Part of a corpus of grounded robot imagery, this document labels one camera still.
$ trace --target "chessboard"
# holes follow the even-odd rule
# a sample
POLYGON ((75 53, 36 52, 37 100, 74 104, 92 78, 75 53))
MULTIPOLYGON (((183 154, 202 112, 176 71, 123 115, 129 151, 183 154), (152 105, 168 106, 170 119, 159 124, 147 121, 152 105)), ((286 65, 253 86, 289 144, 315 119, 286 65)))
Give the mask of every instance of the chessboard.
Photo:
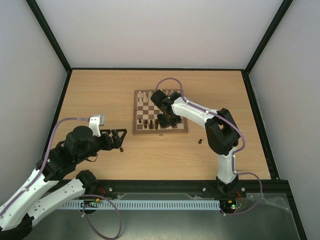
MULTIPOLYGON (((180 90, 162 90, 167 96, 180 90)), ((151 101, 155 90, 135 90, 133 107, 133 134, 164 134, 164 133, 187 133, 188 123, 185 117, 181 118, 176 126, 161 127, 157 115, 162 112, 151 101)))

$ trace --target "light wood surface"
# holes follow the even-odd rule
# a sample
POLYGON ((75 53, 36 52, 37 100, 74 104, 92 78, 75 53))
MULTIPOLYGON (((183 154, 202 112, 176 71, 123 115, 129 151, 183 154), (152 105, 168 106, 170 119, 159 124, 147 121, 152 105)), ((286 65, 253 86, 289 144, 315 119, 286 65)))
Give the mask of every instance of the light wood surface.
MULTIPOLYGON (((133 135, 134 91, 154 89, 167 77, 178 78, 185 96, 202 106, 228 109, 246 139, 246 148, 236 154, 237 172, 253 172, 270 179, 267 163, 240 71, 153 71, 74 70, 59 119, 105 114, 103 129, 123 129, 128 133, 119 149, 100 151, 96 162, 84 161, 81 170, 90 170, 106 180, 213 180, 218 172, 217 156, 208 146, 205 130, 188 121, 188 133, 133 135)), ((162 89, 176 89, 175 81, 165 81, 162 89)), ((66 138, 83 121, 63 122, 53 146, 66 138)), ((250 175, 240 179, 254 179, 250 175)))

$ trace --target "white wall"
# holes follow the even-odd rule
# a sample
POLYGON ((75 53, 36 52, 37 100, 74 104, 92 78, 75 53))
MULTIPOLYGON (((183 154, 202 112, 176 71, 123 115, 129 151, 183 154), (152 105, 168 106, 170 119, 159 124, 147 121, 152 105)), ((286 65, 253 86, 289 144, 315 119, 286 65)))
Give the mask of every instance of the white wall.
POLYGON ((320 236, 320 1, 293 1, 250 74, 282 179, 320 236))
POLYGON ((0 1, 0 204, 41 158, 66 72, 26 1, 0 1))
POLYGON ((282 0, 38 0, 72 67, 245 68, 282 0))

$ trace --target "black frame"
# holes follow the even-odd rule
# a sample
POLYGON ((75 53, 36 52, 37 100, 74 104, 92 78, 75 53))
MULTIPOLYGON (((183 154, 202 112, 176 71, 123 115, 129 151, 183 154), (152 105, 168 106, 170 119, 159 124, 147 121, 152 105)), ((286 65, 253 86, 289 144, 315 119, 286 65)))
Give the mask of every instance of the black frame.
MULTIPOLYGON (((253 90, 249 73, 253 69, 254 65, 258 61, 260 55, 268 44, 273 33, 277 29, 282 18, 285 16, 288 8, 290 7, 293 0, 283 0, 281 6, 276 12, 272 22, 270 23, 268 29, 266 30, 263 38, 261 39, 259 45, 257 46, 252 58, 250 59, 247 67, 245 69, 224 69, 224 68, 131 68, 131 67, 74 67, 71 68, 69 65, 62 49, 60 48, 53 32, 51 31, 48 22, 46 21, 44 15, 41 12, 36 0, 26 0, 30 9, 32 10, 35 18, 40 24, 43 32, 51 43, 54 51, 56 52, 58 58, 60 59, 67 76, 65 83, 60 95, 58 106, 56 108, 52 125, 49 131, 49 136, 43 152, 46 151, 49 143, 49 138, 55 124, 58 121, 61 107, 66 95, 68 84, 72 75, 73 70, 146 70, 146 71, 241 71, 245 89, 248 95, 250 106, 252 109, 255 124, 258 130, 258 134, 261 140, 261 145, 267 162, 268 170, 270 173, 271 180, 262 180, 263 192, 264 193, 285 193, 289 202, 289 206, 293 213, 293 218, 301 239, 307 239, 306 233, 304 231, 295 200, 290 189, 289 182, 287 180, 280 180, 277 166, 271 151, 271 147, 268 141, 266 129, 262 116, 259 110, 255 92, 253 90)), ((66 184, 68 180, 62 180, 59 184, 54 186, 51 190, 54 191, 66 184)), ((240 180, 245 191, 248 193, 258 193, 260 191, 259 182, 257 180, 240 180)), ((216 180, 99 180, 99 186, 107 190, 107 196, 114 198, 120 193, 187 193, 191 196, 197 195, 204 198, 217 198, 222 199, 221 195, 210 186, 216 185, 216 180)))

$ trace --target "black and white robotic arm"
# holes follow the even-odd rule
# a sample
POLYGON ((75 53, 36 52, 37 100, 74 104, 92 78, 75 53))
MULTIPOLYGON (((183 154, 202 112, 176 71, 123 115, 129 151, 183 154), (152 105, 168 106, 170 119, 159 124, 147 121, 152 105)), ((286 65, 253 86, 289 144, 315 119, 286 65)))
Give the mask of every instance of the black and white robotic arm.
POLYGON ((238 180, 233 153, 240 136, 229 124, 211 114, 219 115, 236 126, 230 112, 225 108, 215 110, 203 107, 189 101, 178 92, 167 96, 161 90, 157 90, 153 93, 151 101, 162 111, 157 115, 161 127, 174 126, 181 121, 181 117, 185 117, 205 129, 208 144, 217 154, 218 188, 222 193, 231 190, 238 180))
POLYGON ((97 156, 100 150, 110 151, 121 147, 127 130, 100 130, 104 118, 101 114, 93 115, 88 119, 89 126, 77 126, 68 133, 64 141, 50 150, 40 175, 44 158, 36 164, 20 189, 0 206, 0 239, 23 239, 32 227, 55 209, 84 193, 92 194, 96 190, 98 180, 92 172, 84 170, 65 186, 42 197, 73 172, 77 164, 97 156))

